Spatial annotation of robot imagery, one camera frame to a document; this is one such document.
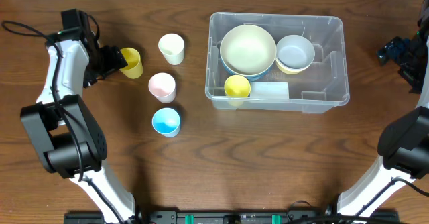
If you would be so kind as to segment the yellow cup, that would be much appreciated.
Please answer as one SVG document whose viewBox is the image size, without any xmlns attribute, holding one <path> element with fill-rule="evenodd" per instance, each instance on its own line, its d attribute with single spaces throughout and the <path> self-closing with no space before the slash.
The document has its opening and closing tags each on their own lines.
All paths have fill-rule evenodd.
<svg viewBox="0 0 429 224">
<path fill-rule="evenodd" d="M 225 81 L 224 90 L 228 97 L 248 97 L 251 84 L 244 76 L 233 75 Z"/>
<path fill-rule="evenodd" d="M 134 48 L 122 48 L 120 51 L 127 63 L 127 66 L 121 68 L 120 71 L 130 79 L 139 78 L 143 74 L 140 53 Z"/>
</svg>

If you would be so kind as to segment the pink cup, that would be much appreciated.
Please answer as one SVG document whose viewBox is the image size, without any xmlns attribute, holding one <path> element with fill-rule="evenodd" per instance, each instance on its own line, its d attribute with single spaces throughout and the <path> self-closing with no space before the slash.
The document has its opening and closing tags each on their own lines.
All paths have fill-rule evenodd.
<svg viewBox="0 0 429 224">
<path fill-rule="evenodd" d="M 148 89 L 161 103 L 171 103 L 176 96 L 176 81 L 168 73 L 157 73 L 150 78 Z"/>
</svg>

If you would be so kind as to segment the pale green cup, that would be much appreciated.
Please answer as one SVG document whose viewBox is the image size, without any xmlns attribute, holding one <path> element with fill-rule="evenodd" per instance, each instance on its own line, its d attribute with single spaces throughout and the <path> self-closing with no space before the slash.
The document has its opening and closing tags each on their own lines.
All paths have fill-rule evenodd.
<svg viewBox="0 0 429 224">
<path fill-rule="evenodd" d="M 184 39 L 178 34 L 166 34 L 158 42 L 158 48 L 167 62 L 179 65 L 184 60 Z"/>
</svg>

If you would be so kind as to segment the light blue cup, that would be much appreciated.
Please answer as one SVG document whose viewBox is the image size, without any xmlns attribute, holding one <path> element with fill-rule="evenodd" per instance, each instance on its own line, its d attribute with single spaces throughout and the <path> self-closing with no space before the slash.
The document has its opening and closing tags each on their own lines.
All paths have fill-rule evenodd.
<svg viewBox="0 0 429 224">
<path fill-rule="evenodd" d="M 180 131 L 181 118 L 173 108 L 162 108 L 154 113 L 151 124 L 153 129 L 164 137 L 176 137 Z"/>
</svg>

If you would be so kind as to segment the grey small bowl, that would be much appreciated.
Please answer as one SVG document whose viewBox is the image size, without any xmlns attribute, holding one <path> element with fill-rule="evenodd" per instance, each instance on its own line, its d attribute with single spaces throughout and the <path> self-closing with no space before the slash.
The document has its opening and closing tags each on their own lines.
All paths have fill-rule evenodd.
<svg viewBox="0 0 429 224">
<path fill-rule="evenodd" d="M 306 70 L 313 63 L 315 55 L 314 46 L 303 36 L 284 36 L 277 43 L 277 60 L 293 72 Z"/>
</svg>

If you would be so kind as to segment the yellow small bowl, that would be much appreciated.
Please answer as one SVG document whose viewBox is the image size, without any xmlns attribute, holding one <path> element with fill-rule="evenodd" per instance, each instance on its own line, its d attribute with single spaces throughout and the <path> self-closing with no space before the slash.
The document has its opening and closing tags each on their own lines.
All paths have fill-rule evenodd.
<svg viewBox="0 0 429 224">
<path fill-rule="evenodd" d="M 283 72 L 285 74 L 291 74 L 291 75 L 301 73 L 301 72 L 305 71 L 310 66 L 310 64 L 309 64 L 308 66 L 305 66 L 304 68 L 299 68 L 299 69 L 289 68 L 289 67 L 285 66 L 284 64 L 282 64 L 282 62 L 280 60 L 278 60 L 277 58 L 275 60 L 275 64 L 281 72 Z"/>
</svg>

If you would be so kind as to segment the cream large bowl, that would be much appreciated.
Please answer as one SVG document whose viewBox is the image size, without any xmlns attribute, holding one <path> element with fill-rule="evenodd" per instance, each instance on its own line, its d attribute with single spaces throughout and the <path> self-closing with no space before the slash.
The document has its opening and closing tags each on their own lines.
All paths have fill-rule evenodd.
<svg viewBox="0 0 429 224">
<path fill-rule="evenodd" d="M 257 25 L 240 25 L 227 32 L 219 54 L 229 70 L 255 76 L 273 65 L 277 48 L 271 34 Z"/>
</svg>

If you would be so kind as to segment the dark blue bowl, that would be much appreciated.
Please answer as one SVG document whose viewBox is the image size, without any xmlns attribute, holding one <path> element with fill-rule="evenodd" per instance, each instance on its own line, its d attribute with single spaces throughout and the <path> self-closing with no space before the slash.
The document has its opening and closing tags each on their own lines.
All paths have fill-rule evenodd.
<svg viewBox="0 0 429 224">
<path fill-rule="evenodd" d="M 222 60 L 221 60 L 221 62 L 222 62 L 222 65 L 223 65 L 224 69 L 226 70 L 226 68 L 227 68 L 226 64 L 225 64 Z"/>
<path fill-rule="evenodd" d="M 231 74 L 231 75 L 237 75 L 237 73 L 234 73 L 233 71 L 229 70 L 226 68 L 226 71 Z M 245 77 L 247 80 L 253 82 L 253 81 L 257 81 L 259 79 L 261 79 L 263 76 L 265 76 L 267 73 L 269 72 L 269 69 L 266 70 L 265 72 L 262 72 L 261 74 L 255 75 L 255 76 L 243 76 Z"/>
</svg>

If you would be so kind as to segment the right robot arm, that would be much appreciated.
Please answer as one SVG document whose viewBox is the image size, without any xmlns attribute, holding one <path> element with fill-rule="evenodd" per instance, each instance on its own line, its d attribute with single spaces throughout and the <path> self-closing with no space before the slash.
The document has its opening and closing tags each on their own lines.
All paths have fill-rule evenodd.
<svg viewBox="0 0 429 224">
<path fill-rule="evenodd" d="M 323 223 L 382 223 L 376 209 L 403 186 L 423 196 L 413 182 L 428 174 L 428 1 L 424 0 L 412 39 L 395 37 L 377 51 L 380 65 L 399 66 L 399 75 L 420 96 L 416 108 L 389 124 L 377 146 L 378 157 L 364 175 L 326 208 Z"/>
</svg>

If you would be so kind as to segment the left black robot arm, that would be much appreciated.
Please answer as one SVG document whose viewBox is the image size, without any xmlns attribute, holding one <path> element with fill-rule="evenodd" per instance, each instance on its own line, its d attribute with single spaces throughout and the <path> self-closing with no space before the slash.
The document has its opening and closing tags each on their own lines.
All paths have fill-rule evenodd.
<svg viewBox="0 0 429 224">
<path fill-rule="evenodd" d="M 107 164 L 107 141 L 82 100 L 83 89 L 127 66 L 116 46 L 100 46 L 93 17 L 61 13 L 62 29 L 46 36 L 50 63 L 36 103 L 21 122 L 44 169 L 77 184 L 95 202 L 103 223 L 143 223 L 135 197 Z"/>
</svg>

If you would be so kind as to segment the clear plastic storage container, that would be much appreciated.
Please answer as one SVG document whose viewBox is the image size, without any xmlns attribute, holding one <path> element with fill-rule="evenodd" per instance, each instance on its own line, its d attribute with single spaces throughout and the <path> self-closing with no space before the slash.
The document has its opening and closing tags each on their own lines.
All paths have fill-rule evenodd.
<svg viewBox="0 0 429 224">
<path fill-rule="evenodd" d="M 224 83 L 232 75 L 220 55 L 221 40 L 240 25 L 257 25 L 275 41 L 287 35 L 310 40 L 313 63 L 303 72 L 286 74 L 273 65 L 251 80 L 248 97 L 228 97 Z M 334 16 L 216 12 L 210 17 L 205 94 L 217 109 L 264 109 L 324 113 L 350 100 L 343 22 Z"/>
</svg>

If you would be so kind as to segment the white label sticker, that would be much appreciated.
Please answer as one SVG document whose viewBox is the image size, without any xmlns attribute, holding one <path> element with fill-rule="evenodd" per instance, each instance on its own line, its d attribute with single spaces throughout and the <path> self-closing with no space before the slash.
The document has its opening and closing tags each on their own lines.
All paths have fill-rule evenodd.
<svg viewBox="0 0 429 224">
<path fill-rule="evenodd" d="M 289 99 L 287 82 L 252 82 L 249 95 L 255 99 Z"/>
</svg>

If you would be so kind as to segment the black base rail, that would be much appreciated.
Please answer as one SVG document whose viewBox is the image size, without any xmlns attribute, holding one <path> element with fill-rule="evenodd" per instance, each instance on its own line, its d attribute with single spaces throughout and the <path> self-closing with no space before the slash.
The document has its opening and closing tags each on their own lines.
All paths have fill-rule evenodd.
<svg viewBox="0 0 429 224">
<path fill-rule="evenodd" d="M 184 211 L 154 211 L 150 215 L 132 217 L 123 223 L 154 223 L 154 224 L 256 224 L 256 223 L 356 223 L 349 220 L 334 220 L 334 215 L 323 215 L 315 208 L 298 207 L 285 212 L 184 212 Z M 370 216 L 370 221 L 361 223 L 400 223 L 396 211 L 376 211 Z M 106 222 L 101 212 L 70 212 L 64 214 L 64 224 L 114 223 Z"/>
</svg>

